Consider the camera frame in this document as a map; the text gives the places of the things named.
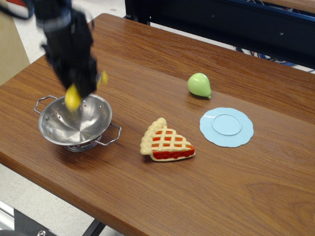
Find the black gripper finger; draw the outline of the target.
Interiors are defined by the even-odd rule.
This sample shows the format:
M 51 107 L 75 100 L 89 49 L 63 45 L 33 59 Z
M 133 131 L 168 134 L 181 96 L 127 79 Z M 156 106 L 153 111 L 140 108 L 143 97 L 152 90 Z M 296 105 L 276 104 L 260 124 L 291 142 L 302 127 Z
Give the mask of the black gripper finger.
M 74 84 L 82 98 L 96 91 L 100 84 L 101 74 L 96 69 L 77 70 L 74 76 Z
M 55 62 L 53 69 L 65 89 L 68 89 L 75 81 L 76 69 L 68 63 Z

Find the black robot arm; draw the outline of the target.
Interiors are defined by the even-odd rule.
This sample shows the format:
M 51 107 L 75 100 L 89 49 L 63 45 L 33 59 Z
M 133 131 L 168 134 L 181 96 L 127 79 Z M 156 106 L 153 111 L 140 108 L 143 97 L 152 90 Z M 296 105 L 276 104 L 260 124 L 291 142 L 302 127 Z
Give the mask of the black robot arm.
M 96 90 L 97 63 L 91 55 L 92 34 L 86 15 L 69 0 L 34 0 L 36 24 L 43 29 L 46 58 L 67 89 L 75 85 L 82 98 Z

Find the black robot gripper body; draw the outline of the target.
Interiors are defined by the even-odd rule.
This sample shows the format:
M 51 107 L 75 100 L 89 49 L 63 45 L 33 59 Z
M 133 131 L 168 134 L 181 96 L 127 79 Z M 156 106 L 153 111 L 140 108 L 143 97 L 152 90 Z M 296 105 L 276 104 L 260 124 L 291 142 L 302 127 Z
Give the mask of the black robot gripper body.
M 96 61 L 91 56 L 93 38 L 86 16 L 70 11 L 61 19 L 44 25 L 46 57 L 58 76 L 96 76 Z

